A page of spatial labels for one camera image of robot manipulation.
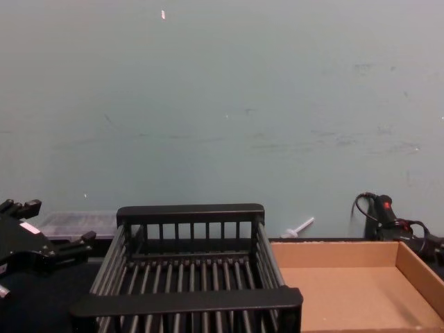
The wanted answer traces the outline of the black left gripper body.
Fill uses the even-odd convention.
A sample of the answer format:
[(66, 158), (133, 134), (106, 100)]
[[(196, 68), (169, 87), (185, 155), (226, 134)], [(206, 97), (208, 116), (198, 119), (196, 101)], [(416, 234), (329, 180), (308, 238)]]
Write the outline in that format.
[(55, 262), (55, 248), (43, 233), (27, 222), (1, 215), (1, 277), (48, 271)]

